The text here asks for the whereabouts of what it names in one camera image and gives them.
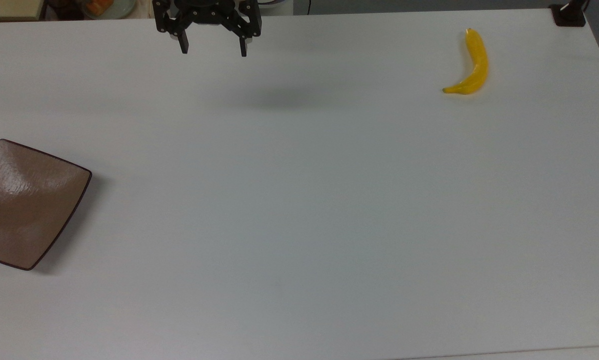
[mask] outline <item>banana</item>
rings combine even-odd
[[[489,57],[487,57],[487,50],[484,47],[482,36],[473,29],[466,29],[466,47],[470,58],[473,59],[473,72],[458,84],[441,89],[446,94],[473,94],[487,80]]]

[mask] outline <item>white table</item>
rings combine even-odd
[[[0,138],[94,173],[0,359],[599,346],[599,49],[547,9],[0,24]],[[470,67],[470,96],[441,88]]]

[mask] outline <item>plate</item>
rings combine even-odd
[[[73,216],[91,171],[0,140],[0,263],[29,271]]]
[[[85,0],[82,2],[82,12],[94,20],[121,19],[133,11],[136,1],[137,0],[114,0],[112,5],[110,5],[110,7],[103,12],[103,14],[97,16],[92,14],[91,11],[87,9],[88,0]]]

